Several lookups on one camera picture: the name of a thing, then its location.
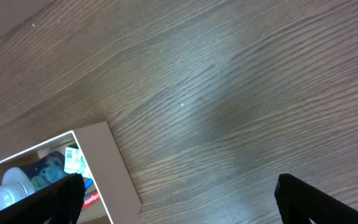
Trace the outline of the blue disposable razor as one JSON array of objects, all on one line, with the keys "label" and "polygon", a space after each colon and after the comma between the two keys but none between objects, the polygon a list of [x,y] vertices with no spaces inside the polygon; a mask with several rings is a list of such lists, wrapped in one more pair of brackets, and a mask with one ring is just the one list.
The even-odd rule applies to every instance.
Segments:
[{"label": "blue disposable razor", "polygon": [[93,185],[93,179],[87,179],[85,181],[85,190],[88,190]]}]

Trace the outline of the clear soap pump bottle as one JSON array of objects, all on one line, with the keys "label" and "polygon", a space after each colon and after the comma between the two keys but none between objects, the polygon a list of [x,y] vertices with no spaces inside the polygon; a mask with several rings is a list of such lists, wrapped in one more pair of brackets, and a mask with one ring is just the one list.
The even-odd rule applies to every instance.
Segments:
[{"label": "clear soap pump bottle", "polygon": [[67,176],[64,160],[55,151],[32,164],[8,169],[0,186],[0,211]]}]

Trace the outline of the Colgate toothpaste tube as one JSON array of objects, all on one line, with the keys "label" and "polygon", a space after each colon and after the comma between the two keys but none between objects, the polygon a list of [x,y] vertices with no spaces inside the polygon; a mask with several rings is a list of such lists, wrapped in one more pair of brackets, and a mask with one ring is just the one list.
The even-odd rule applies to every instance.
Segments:
[{"label": "Colgate toothpaste tube", "polygon": [[90,206],[94,205],[98,201],[100,201],[100,195],[97,190],[86,194],[84,197],[82,210],[88,209]]}]

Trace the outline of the green white soap packet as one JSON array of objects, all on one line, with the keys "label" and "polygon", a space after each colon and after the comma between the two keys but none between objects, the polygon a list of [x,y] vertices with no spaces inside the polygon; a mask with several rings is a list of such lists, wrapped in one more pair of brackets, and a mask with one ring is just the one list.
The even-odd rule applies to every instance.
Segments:
[{"label": "green white soap packet", "polygon": [[67,174],[77,173],[87,179],[93,179],[85,157],[76,144],[69,145],[65,148],[64,171]]}]

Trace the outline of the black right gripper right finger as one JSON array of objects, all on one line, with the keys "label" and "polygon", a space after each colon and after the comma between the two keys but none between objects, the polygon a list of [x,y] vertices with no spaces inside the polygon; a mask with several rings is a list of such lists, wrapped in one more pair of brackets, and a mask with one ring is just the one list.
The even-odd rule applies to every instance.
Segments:
[{"label": "black right gripper right finger", "polygon": [[275,199],[284,224],[358,224],[358,211],[291,174],[280,174]]}]

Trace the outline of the white cardboard box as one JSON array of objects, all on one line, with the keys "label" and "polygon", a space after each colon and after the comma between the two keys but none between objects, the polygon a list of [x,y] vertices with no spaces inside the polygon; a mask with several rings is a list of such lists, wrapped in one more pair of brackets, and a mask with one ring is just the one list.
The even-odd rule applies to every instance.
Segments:
[{"label": "white cardboard box", "polygon": [[64,154],[65,148],[72,144],[82,151],[93,176],[93,185],[86,193],[97,190],[100,195],[100,201],[81,212],[78,223],[133,223],[142,202],[106,121],[70,130],[3,157],[0,185],[11,167],[31,164],[53,151]]}]

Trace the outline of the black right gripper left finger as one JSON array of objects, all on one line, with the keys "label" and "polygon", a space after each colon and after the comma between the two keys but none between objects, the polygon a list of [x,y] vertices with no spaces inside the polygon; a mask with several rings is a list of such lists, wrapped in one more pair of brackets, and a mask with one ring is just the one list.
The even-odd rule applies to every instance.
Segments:
[{"label": "black right gripper left finger", "polygon": [[85,196],[80,174],[70,174],[0,210],[0,223],[76,223]]}]

